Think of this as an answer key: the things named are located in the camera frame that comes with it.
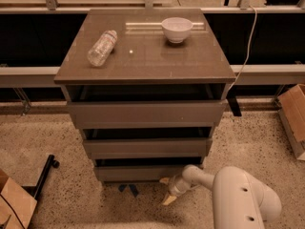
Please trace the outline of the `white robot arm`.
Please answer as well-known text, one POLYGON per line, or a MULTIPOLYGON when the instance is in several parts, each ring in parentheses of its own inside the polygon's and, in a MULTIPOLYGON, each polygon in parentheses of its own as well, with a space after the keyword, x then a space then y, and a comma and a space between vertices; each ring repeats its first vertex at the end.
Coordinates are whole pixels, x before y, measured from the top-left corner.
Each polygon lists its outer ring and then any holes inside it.
POLYGON ((162 204, 169 205, 193 186, 212 192, 214 229, 265 229, 282 211, 278 194, 251 174, 234 166, 226 166, 215 175, 187 165, 180 174, 163 177, 168 186, 162 204))

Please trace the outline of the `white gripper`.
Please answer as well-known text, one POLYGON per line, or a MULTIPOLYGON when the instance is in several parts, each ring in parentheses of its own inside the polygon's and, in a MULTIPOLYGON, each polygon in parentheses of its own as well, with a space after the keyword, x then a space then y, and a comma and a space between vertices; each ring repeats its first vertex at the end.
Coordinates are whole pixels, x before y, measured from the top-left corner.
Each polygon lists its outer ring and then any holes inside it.
POLYGON ((168 185, 169 193, 164 196, 162 204, 164 206, 170 205, 174 202, 177 197, 184 195, 187 191, 195 189, 198 187, 198 184, 195 184, 190 179, 186 179, 181 175, 176 175, 171 178, 162 177, 159 179, 159 182, 165 185, 168 185))

